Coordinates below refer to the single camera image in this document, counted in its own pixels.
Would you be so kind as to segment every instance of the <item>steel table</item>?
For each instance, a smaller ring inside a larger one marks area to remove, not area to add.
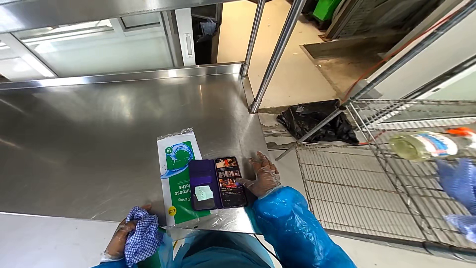
[[[165,224],[156,138],[188,127],[252,179],[267,148],[241,65],[1,84],[0,211],[120,221],[151,202]],[[243,208],[178,226],[255,232]]]

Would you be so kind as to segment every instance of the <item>phone screen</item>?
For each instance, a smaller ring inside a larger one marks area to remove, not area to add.
[[[245,189],[243,185],[237,185],[235,182],[236,178],[241,177],[236,157],[217,158],[215,164],[222,205],[224,207],[246,206]]]

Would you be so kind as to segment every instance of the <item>wallet phone case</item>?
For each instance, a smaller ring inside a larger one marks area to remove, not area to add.
[[[192,160],[188,164],[192,208],[196,211],[223,208],[214,159]],[[195,193],[197,186],[209,186],[213,198],[199,201]]]

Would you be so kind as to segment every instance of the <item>yellow price label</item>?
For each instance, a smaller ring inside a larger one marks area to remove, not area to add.
[[[177,214],[177,209],[174,206],[169,207],[169,215],[175,216]]]

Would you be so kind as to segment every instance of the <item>wire rack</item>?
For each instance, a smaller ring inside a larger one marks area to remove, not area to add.
[[[303,143],[297,148],[310,209],[323,227],[472,255],[476,244],[443,218],[469,212],[442,190],[435,162],[402,159],[388,141],[421,130],[476,129],[476,102],[359,99],[347,108],[362,145]],[[476,160],[471,151],[463,156]]]

